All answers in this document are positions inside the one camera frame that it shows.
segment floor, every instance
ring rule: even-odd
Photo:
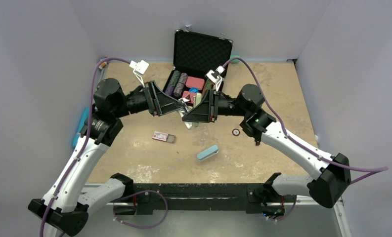
[[[272,107],[288,130],[316,146],[293,63],[250,64],[260,80]],[[162,89],[172,70],[169,63],[151,64],[144,80],[154,80]],[[106,78],[116,78],[125,94],[138,86],[131,68],[110,63]],[[243,64],[229,65],[223,92],[236,97],[245,84],[254,84]],[[274,148],[255,146],[253,138],[242,133],[233,136],[241,117],[218,117],[215,123],[200,123],[188,130],[178,113],[152,117],[148,112],[122,118],[124,128],[90,175],[89,183],[105,183],[120,172],[135,183],[262,183],[274,172],[306,174],[300,166]],[[154,131],[176,136],[174,144],[152,139]],[[219,146],[219,153],[205,161],[196,155]]]

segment case lid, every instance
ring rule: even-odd
[[[207,73],[224,64],[231,56],[233,41],[184,30],[175,31],[174,66]],[[228,66],[223,72],[226,76]]]

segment green object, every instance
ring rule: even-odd
[[[235,55],[231,55],[230,58],[240,58],[240,56],[238,54],[235,54]],[[239,60],[232,60],[231,63],[239,63]]]

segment tabletop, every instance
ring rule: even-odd
[[[254,73],[286,128],[316,146],[309,114],[293,63],[251,63]],[[150,64],[144,81],[154,80],[162,89],[171,63]],[[105,78],[117,79],[125,94],[139,83],[125,63],[110,63]],[[230,64],[223,92],[236,97],[245,84],[255,84],[243,64]],[[272,114],[266,105],[264,110]],[[219,116],[215,123],[200,123],[187,129],[177,112],[153,117],[141,112],[121,118],[124,125],[112,146],[100,159],[88,183],[105,183],[119,172],[135,183],[263,183],[273,173],[306,174],[278,150],[261,144],[242,132],[242,117]],[[240,136],[233,136],[238,128]],[[153,140],[154,131],[176,136],[175,143]],[[219,153],[204,161],[196,155],[218,145]]]

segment blue round object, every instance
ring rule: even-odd
[[[199,89],[193,87],[193,88],[189,89],[188,91],[189,91],[189,92],[197,93],[197,92],[199,92]]]

